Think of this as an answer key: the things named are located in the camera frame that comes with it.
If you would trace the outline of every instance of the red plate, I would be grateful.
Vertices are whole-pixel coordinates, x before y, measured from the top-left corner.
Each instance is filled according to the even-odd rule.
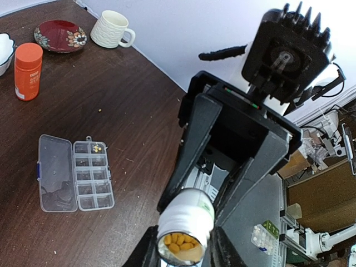
[[[34,30],[34,39],[46,50],[71,53],[83,48],[87,34],[69,21],[46,21]]]

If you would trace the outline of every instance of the pill bottle opening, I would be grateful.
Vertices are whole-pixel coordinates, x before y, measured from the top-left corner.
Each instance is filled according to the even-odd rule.
[[[161,258],[170,265],[193,266],[204,256],[204,248],[191,235],[174,232],[161,237],[157,244]]]

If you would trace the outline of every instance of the floral pattern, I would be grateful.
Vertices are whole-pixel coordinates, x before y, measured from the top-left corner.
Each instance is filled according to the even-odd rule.
[[[88,37],[81,27],[79,27],[78,31],[75,33],[70,31],[67,31],[67,33],[68,37],[66,38],[66,41],[69,42],[68,46],[82,47],[86,44]]]
[[[43,36],[41,31],[39,30],[39,28],[36,28],[34,31],[34,39],[40,46],[42,46],[44,48],[48,48],[50,46],[48,44],[50,39],[48,39],[46,36]]]

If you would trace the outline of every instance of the white pill bottle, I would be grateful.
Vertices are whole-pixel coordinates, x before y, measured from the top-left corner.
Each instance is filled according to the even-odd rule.
[[[208,195],[195,188],[183,189],[159,219],[157,249],[161,258],[173,266],[193,266],[202,261],[214,220],[215,211]],[[192,237],[196,245],[173,253],[165,244],[165,237],[173,233]]]

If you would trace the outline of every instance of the white bowl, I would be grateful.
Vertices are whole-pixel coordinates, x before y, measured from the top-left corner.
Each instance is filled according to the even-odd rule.
[[[15,41],[10,39],[7,33],[0,33],[0,76],[2,76],[11,64],[15,53]]]

